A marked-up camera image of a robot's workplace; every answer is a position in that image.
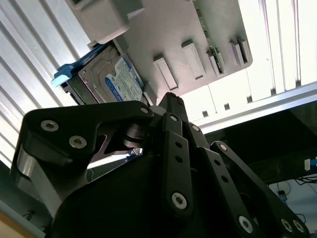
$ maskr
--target blue label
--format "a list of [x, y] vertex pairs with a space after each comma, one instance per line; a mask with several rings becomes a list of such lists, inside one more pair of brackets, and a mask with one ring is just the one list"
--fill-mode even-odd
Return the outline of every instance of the blue label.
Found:
[[118, 102], [123, 102], [123, 99], [122, 99], [121, 95], [118, 93], [117, 89], [115, 88], [115, 86], [111, 82], [111, 80], [108, 77], [106, 77], [105, 81], [106, 81], [106, 84], [107, 84], [108, 88], [111, 90], [111, 92], [113, 93], [115, 98], [118, 100]]
[[125, 59], [123, 58], [125, 63], [127, 64], [128, 66], [128, 70], [133, 74], [134, 78], [135, 78], [135, 81], [137, 81], [139, 87], [143, 90], [144, 89], [144, 84], [143, 82], [141, 81], [141, 79], [136, 75], [136, 73], [134, 72], [134, 69], [132, 68], [131, 64]]

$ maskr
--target metal frame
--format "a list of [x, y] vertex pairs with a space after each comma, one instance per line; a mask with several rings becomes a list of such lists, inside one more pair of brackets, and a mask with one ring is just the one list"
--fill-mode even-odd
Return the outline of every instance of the metal frame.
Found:
[[314, 82], [269, 98], [249, 103], [242, 112], [229, 110], [225, 117], [223, 114], [221, 116], [216, 114], [212, 117], [209, 116], [197, 120], [194, 123], [200, 127], [204, 134], [206, 134], [316, 100], [317, 82]]

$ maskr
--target screw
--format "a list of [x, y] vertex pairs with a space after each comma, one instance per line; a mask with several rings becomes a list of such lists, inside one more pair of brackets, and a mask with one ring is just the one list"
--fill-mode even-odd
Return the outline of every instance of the screw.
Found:
[[82, 149], [86, 147], [87, 141], [79, 135], [74, 135], [69, 139], [69, 144], [75, 149]]
[[143, 111], [144, 113], [149, 113], [149, 110], [147, 110], [146, 108], [141, 108], [141, 111]]
[[244, 216], [239, 217], [240, 226], [249, 234], [253, 232], [253, 227], [250, 221]]
[[180, 210], [184, 210], [187, 207], [186, 198], [179, 192], [175, 192], [172, 194], [172, 202], [175, 207]]
[[57, 131], [59, 126], [55, 121], [52, 120], [44, 120], [41, 122], [41, 128], [46, 131]]
[[177, 121], [177, 117], [171, 115], [170, 118], [173, 120], [173, 121]]
[[225, 147], [224, 145], [220, 144], [219, 146], [223, 151], [227, 151], [227, 147]]
[[291, 224], [288, 223], [288, 221], [281, 219], [281, 222], [286, 230], [288, 230], [289, 232], [293, 232], [293, 228], [292, 228]]
[[198, 126], [196, 126], [196, 125], [192, 125], [192, 129], [194, 129], [195, 131], [199, 131], [199, 128], [198, 128]]
[[305, 229], [304, 229], [304, 227], [302, 226], [302, 224], [300, 224], [300, 223], [299, 223], [298, 221], [296, 221], [296, 220], [294, 220], [293, 223], [294, 223], [295, 227], [296, 227], [300, 232], [302, 232], [302, 233], [305, 232]]

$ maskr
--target cable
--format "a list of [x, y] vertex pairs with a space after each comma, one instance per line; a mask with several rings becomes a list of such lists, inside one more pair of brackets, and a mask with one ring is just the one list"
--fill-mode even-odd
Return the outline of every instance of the cable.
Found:
[[316, 195], [317, 195], [317, 192], [316, 192], [316, 190], [313, 188], [313, 186], [311, 186], [309, 183], [308, 183], [308, 185], [309, 185], [309, 187], [311, 187], [312, 188], [312, 190], [314, 190], [314, 192], [316, 193]]
[[303, 222], [304, 222], [304, 224], [306, 223], [306, 217], [305, 217], [305, 215], [304, 215], [304, 214], [297, 213], [296, 215], [297, 215], [297, 216], [303, 216], [303, 218], [304, 218], [304, 221], [303, 221]]
[[[287, 196], [287, 195], [290, 194], [290, 192], [291, 192], [291, 190], [292, 190], [292, 186], [291, 186], [291, 184], [290, 184], [288, 181], [285, 181], [285, 182], [286, 182], [286, 183], [288, 184], [288, 186], [289, 186], [288, 192], [285, 193], [285, 196]], [[278, 190], [278, 191], [281, 191], [280, 188], [279, 188], [279, 184], [278, 184], [278, 183], [277, 183], [277, 190]]]

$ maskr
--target hard drive label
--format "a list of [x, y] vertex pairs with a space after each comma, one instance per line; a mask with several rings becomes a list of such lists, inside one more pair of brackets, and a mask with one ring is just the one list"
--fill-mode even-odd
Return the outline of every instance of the hard drive label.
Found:
[[133, 66], [125, 58], [121, 58], [114, 69], [115, 76], [108, 74], [105, 81], [115, 98], [119, 102], [140, 101], [144, 85]]

